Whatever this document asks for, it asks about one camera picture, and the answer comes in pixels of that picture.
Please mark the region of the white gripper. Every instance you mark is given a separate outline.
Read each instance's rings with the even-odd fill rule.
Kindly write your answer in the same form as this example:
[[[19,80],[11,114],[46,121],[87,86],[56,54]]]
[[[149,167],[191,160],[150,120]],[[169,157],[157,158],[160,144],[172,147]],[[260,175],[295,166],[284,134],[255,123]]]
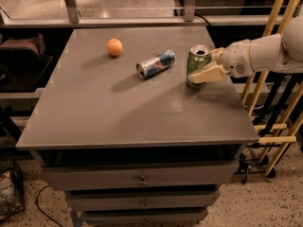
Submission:
[[[210,52],[212,62],[189,74],[187,79],[194,84],[215,82],[222,80],[227,74],[227,70],[233,78],[249,77],[253,74],[249,49],[249,40],[232,43],[226,49],[223,47],[213,49]]]

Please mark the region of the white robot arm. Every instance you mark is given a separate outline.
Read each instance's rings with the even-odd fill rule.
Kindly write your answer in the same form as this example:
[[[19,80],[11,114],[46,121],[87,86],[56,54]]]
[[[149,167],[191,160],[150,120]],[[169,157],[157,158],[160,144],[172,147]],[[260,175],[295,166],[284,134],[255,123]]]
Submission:
[[[303,15],[293,18],[284,33],[255,40],[242,40],[227,48],[214,49],[211,61],[187,76],[191,83],[250,77],[255,72],[272,71],[282,74],[303,72]]]

